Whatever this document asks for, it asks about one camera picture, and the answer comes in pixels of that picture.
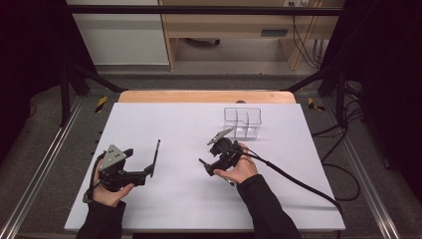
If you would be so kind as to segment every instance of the aluminum rail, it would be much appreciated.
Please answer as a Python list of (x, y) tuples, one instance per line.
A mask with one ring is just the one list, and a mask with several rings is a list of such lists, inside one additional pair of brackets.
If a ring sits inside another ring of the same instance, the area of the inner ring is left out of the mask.
[[(334, 105), (330, 100), (323, 99), (324, 104), (327, 106), (328, 113), (331, 116), (332, 121), (336, 122), (336, 117), (334, 113)], [(398, 233), (397, 228), (394, 225), (393, 220), (391, 219), (387, 208), (382, 202), (381, 197), (379, 196), (375, 185), (370, 179), (368, 173), (366, 172), (356, 149), (353, 147), (353, 144), (348, 136), (343, 140), (343, 149), (348, 155), (348, 161), (353, 170), (354, 175), (360, 183), (362, 188), (363, 195), (365, 196), (366, 202), (372, 215), (375, 218), (376, 223), (378, 224), (379, 230), (382, 233), (384, 239), (400, 239), (400, 234)]]
[(193, 14), (193, 15), (288, 15), (343, 16), (361, 14), (343, 8), (247, 7), (247, 6), (142, 6), (142, 5), (48, 5), (44, 9), (75, 14)]
[(69, 118), (66, 125), (59, 128), (59, 131), (57, 132), (53, 142), (50, 144), (50, 147), (47, 150), (43, 160), (41, 161), (40, 166), (32, 177), (31, 182), (28, 184), (28, 187), (15, 207), (15, 210), (12, 212), (12, 215), (9, 217), (3, 228), (1, 228), (0, 239), (15, 238), (22, 222), (25, 219), (25, 216), (35, 201), (35, 198), (37, 197), (37, 194), (49, 173), (50, 168), (60, 151), (60, 148), (62, 147), (71, 127), (75, 122), (75, 119), (78, 116), (83, 101), (84, 98), (82, 97), (76, 98), (72, 108), (73, 113), (71, 117)]

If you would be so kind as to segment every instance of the transparent box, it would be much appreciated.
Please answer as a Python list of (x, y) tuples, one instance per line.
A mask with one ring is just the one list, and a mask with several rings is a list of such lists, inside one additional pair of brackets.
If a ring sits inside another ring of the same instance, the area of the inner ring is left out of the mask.
[(261, 109), (224, 109), (224, 129), (233, 129), (226, 135), (226, 137), (242, 140), (257, 138), (258, 129), (261, 126), (261, 123)]

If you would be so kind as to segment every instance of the gray floor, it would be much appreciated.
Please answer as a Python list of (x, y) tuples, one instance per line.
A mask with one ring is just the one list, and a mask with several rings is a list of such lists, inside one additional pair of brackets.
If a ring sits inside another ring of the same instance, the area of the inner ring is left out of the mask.
[[(278, 90), (304, 79), (313, 69), (301, 66), (291, 72), (286, 60), (275, 51), (281, 51), (277, 41), (222, 40), (220, 46), (208, 43), (181, 42), (178, 62), (174, 72), (162, 68), (128, 67), (118, 72), (118, 67), (105, 67), (105, 78), (130, 89), (240, 89)], [(42, 187), (25, 219), (21, 222), (18, 237), (66, 238), (74, 233), (65, 231), (64, 225), (79, 187), (88, 169), (96, 141), (106, 125), (114, 94), (89, 81), (92, 91), (82, 100), (81, 110), (71, 131), (61, 145), (51, 164)], [(308, 98), (317, 105), (332, 108), (332, 98), (319, 99), (315, 92), (318, 83), (296, 93), (303, 106), (311, 131), (319, 131), (334, 124), (329, 111), (320, 112), (308, 108)], [(95, 108), (101, 96), (108, 96), (101, 113)], [(52, 88), (32, 99), (33, 110), (21, 135), (0, 167), (0, 225), (3, 226), (13, 213), (32, 176), (43, 160), (50, 143), (59, 130), (61, 107), (59, 88)], [(316, 137), (316, 149), (323, 157), (338, 135)], [(422, 238), (422, 207), (414, 197), (399, 172), (384, 168), (383, 154), (378, 149), (373, 134), (364, 120), (356, 119), (349, 125), (347, 140), (352, 142), (358, 160), (371, 179), (387, 215), (390, 216), (399, 237), (382, 234), (376, 211), (368, 203), (370, 195), (364, 193), (351, 202), (341, 202), (346, 230), (342, 238)], [(326, 162), (341, 165), (353, 171), (353, 159), (341, 144)], [(328, 181), (337, 197), (348, 197), (355, 191), (353, 181), (344, 173), (332, 168), (325, 169)], [(304, 233), (304, 238), (335, 238), (334, 233)]]

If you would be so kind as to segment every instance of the hand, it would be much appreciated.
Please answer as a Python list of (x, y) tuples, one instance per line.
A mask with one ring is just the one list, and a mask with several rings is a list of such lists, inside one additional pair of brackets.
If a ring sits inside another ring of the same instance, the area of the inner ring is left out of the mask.
[[(239, 142), (239, 145), (242, 147), (243, 152), (247, 153), (249, 151), (245, 144)], [(222, 169), (214, 169), (213, 172), (216, 175), (230, 179), (238, 184), (242, 183), (245, 179), (258, 174), (257, 167), (252, 158), (243, 154), (233, 170), (225, 171)]]
[[(100, 178), (101, 164), (102, 164), (102, 160), (100, 160), (97, 166), (96, 175), (94, 176), (94, 182), (98, 181)], [(134, 188), (134, 184), (130, 183), (118, 192), (110, 192), (107, 189), (105, 189), (101, 184), (99, 184), (94, 189), (94, 200), (106, 206), (117, 207), (120, 200), (124, 198), (125, 196), (127, 196), (133, 188)]]

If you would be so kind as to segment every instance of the metal rod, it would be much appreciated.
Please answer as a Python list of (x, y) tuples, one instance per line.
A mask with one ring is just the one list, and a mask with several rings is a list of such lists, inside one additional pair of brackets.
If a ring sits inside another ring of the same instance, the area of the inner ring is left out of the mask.
[(358, 14), (343, 8), (247, 7), (247, 6), (125, 6), (125, 5), (61, 5), (45, 6), (47, 10), (76, 14), (194, 14), (194, 15), (288, 15), (342, 16)]

